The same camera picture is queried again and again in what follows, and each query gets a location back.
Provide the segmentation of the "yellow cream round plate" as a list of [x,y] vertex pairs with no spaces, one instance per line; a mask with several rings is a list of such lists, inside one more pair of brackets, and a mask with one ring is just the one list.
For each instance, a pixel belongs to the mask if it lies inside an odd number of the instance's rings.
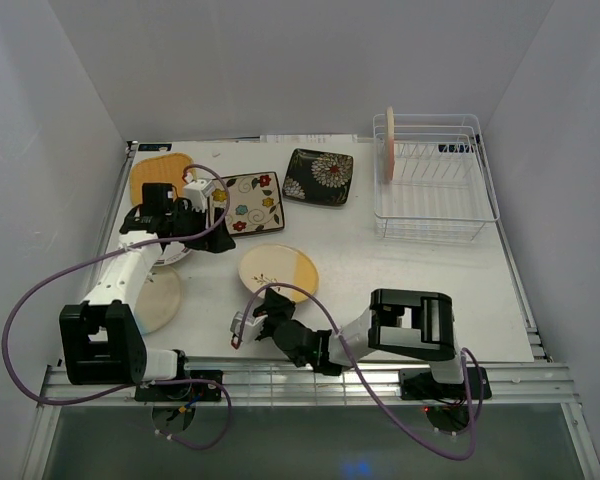
[[258,245],[248,250],[238,265],[239,278],[251,292],[270,283],[287,283],[315,294],[319,273],[300,250],[280,244]]

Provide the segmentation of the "cream floral square plate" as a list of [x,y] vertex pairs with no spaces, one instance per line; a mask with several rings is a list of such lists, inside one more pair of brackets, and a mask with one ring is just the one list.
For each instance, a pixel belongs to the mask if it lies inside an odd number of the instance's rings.
[[226,176],[227,191],[214,180],[210,197],[213,208],[225,208],[225,217],[231,236],[247,236],[281,231],[285,228],[281,186],[275,172],[259,172]]

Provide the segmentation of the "pink cream round plate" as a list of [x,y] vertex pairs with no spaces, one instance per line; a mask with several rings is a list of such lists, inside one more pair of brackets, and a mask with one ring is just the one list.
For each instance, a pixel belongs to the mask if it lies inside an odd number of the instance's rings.
[[385,179],[387,183],[393,181],[394,169],[395,169],[395,116],[394,109],[389,106],[386,109],[386,134],[385,134],[385,148],[386,148],[386,167],[385,167]]

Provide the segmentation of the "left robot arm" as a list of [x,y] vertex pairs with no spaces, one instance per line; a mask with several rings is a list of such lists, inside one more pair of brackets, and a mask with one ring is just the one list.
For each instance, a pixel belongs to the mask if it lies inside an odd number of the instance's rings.
[[143,184],[140,204],[128,211],[119,230],[120,254],[80,304],[67,305],[60,313],[72,384],[157,381],[174,400],[190,392],[192,376],[183,369],[183,352],[147,348],[134,313],[143,284],[170,243],[210,253],[234,248],[223,211],[209,209],[214,189],[207,179],[187,183],[180,194],[168,183]]

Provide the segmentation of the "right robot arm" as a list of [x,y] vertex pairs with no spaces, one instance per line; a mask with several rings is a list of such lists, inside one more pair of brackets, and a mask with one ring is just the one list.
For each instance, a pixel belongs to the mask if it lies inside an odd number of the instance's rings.
[[338,376],[364,357],[382,351],[425,361],[434,390],[454,397],[468,384],[454,331],[451,297],[443,293],[376,289],[370,304],[343,327],[312,330],[294,318],[295,303],[272,288],[255,308],[261,327],[256,338],[270,338],[297,367]]

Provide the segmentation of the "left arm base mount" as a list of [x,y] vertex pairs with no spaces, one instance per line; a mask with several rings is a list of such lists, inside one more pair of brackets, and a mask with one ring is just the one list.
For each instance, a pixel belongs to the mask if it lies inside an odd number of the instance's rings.
[[[186,378],[223,383],[222,370],[190,370],[185,372]],[[222,393],[215,385],[208,383],[187,383],[178,385],[137,387],[134,400],[137,402],[178,402],[186,404],[194,399],[198,402],[219,402]]]

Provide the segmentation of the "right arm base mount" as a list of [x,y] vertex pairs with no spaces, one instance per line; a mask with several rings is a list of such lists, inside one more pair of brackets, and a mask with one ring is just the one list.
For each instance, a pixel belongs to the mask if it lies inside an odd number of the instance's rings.
[[[466,399],[463,382],[460,384],[436,382],[429,369],[401,369],[398,371],[398,380],[402,400],[433,400],[452,404]],[[468,380],[473,400],[492,398],[493,394],[487,372],[483,367],[469,367]]]

